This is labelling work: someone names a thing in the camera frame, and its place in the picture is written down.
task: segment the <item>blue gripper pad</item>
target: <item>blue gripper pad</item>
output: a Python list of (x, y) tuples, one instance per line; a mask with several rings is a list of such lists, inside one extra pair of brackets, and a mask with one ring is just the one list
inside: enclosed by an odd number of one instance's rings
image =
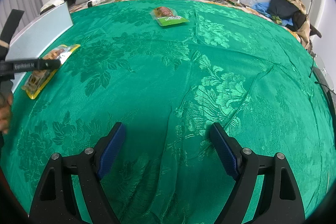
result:
[(237, 158), (214, 124), (210, 129), (210, 139), (217, 151), (226, 173), (233, 177), (234, 180), (237, 180), (239, 177)]
[(126, 129), (125, 126), (121, 123), (118, 129), (115, 131), (112, 139), (106, 146), (104, 152), (100, 156), (100, 164), (97, 171), (97, 176), (100, 180), (110, 172), (112, 164), (125, 140), (125, 135)]

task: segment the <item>yellow snack package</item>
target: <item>yellow snack package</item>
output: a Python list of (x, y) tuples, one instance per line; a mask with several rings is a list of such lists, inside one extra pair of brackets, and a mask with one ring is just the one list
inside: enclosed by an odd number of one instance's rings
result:
[[(72, 46), (60, 45), (55, 49), (48, 52), (43, 59), (59, 59), (61, 66), (69, 58), (69, 56), (80, 47), (79, 44)], [(22, 86), (22, 89), (26, 91), (30, 99), (35, 99), (46, 84), (51, 80), (57, 70), (38, 70), (33, 71), (26, 83)]]

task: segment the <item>finger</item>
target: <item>finger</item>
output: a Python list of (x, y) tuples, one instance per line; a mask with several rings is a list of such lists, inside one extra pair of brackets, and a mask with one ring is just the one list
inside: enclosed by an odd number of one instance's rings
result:
[(0, 120), (8, 119), (11, 116), (11, 107), (6, 105), (5, 107), (0, 108)]
[(13, 93), (10, 93), (7, 98), (7, 102), (10, 106), (13, 104), (13, 99), (14, 99)]
[(0, 120), (0, 131), (2, 132), (8, 132), (9, 128), (9, 120)]

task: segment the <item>green bedspread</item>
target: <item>green bedspread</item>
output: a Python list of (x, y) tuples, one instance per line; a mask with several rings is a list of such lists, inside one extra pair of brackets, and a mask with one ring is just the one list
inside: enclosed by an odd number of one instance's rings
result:
[[(160, 27), (158, 6), (189, 23)], [(105, 193), (122, 224), (211, 224), (234, 181), (208, 136), (220, 122), (242, 147), (283, 152), (306, 215), (336, 177), (332, 120), (311, 57), (282, 27), (233, 8), (186, 0), (139, 0), (72, 14), (48, 49), (81, 44), (36, 100), (14, 94), (1, 166), (25, 210), (53, 152), (77, 154), (113, 124), (127, 137)], [(89, 221), (78, 178), (73, 184)], [(245, 217), (252, 218), (259, 178)]]

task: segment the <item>screw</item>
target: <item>screw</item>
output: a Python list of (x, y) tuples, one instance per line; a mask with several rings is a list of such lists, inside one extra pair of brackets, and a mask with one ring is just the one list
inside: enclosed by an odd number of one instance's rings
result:
[(249, 154), (252, 153), (252, 150), (249, 149), (249, 148), (247, 148), (247, 147), (245, 147), (245, 148), (243, 148), (243, 153), (246, 154), (246, 155), (249, 155)]
[(56, 160), (56, 159), (59, 158), (59, 154), (58, 154), (58, 153), (53, 153), (53, 154), (51, 155), (51, 158), (52, 158), (53, 160)]
[(283, 160), (285, 158), (285, 155), (283, 153), (277, 153), (277, 157)]
[(85, 154), (92, 154), (93, 153), (93, 148), (92, 147), (88, 147), (87, 149), (84, 150)]

